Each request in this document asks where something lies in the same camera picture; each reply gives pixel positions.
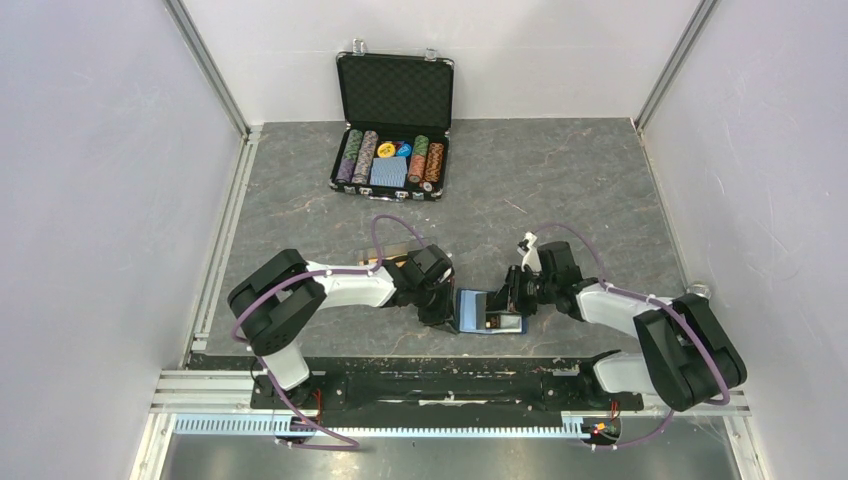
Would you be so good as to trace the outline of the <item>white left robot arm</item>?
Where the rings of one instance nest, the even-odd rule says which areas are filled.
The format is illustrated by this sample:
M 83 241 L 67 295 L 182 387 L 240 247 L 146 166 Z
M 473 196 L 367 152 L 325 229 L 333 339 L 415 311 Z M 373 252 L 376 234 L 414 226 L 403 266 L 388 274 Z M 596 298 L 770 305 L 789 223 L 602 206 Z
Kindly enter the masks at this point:
M 296 338 L 317 312 L 412 306 L 420 323 L 449 328 L 453 276 L 451 259 L 436 245 L 372 266 L 324 265 L 286 249 L 228 294 L 236 318 L 232 336 L 247 344 L 275 379 L 278 397 L 302 407 L 313 397 L 314 381 Z

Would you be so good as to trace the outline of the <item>black VIP card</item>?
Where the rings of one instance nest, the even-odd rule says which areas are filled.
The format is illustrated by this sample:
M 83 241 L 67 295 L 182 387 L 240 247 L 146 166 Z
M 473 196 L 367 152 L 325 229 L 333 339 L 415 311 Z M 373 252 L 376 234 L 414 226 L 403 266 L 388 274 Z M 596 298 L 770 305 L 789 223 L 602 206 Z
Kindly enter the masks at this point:
M 482 321 L 484 330 L 498 330 L 502 328 L 502 318 L 500 315 L 486 315 Z

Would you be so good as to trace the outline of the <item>clear acrylic card box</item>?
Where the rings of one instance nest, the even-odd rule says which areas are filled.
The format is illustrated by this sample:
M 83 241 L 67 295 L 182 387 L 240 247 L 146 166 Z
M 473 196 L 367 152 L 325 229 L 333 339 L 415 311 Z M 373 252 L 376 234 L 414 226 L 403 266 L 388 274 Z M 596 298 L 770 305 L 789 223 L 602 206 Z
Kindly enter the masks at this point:
M 422 242 L 415 238 L 393 243 L 383 243 L 381 245 L 382 262 L 381 268 L 389 265 L 395 265 L 397 268 L 402 268 L 406 263 L 409 263 L 419 251 L 426 246 L 433 244 L 434 237 L 424 237 Z M 362 247 L 354 251 L 354 267 L 348 267 L 348 270 L 357 270 L 361 274 L 375 270 L 375 265 L 378 263 L 377 249 L 374 246 Z

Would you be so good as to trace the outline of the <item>blue leather card holder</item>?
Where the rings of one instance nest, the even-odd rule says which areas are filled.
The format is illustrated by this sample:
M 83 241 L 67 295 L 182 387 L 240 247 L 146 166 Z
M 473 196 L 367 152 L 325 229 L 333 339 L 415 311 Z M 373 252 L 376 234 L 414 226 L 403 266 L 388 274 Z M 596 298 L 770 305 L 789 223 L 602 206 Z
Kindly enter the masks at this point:
M 460 289 L 456 295 L 456 330 L 463 334 L 477 335 L 522 335 L 527 332 L 527 320 L 520 314 L 485 312 L 485 298 L 488 292 Z M 500 315 L 502 328 L 484 330 L 482 321 L 486 315 Z

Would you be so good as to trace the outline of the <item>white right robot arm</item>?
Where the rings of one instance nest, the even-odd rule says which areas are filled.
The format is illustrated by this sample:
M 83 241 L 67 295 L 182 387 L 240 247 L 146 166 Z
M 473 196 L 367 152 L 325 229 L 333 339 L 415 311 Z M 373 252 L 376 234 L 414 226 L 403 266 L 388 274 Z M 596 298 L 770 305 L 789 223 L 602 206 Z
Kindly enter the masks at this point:
M 701 403 L 718 405 L 747 380 L 747 367 L 708 299 L 695 293 L 651 297 L 585 277 L 565 241 L 535 247 L 524 240 L 519 251 L 521 264 L 486 295 L 487 313 L 529 317 L 552 305 L 639 343 L 636 354 L 613 350 L 581 363 L 577 392 L 585 405 L 602 408 L 619 393 L 634 393 L 656 395 L 683 412 Z

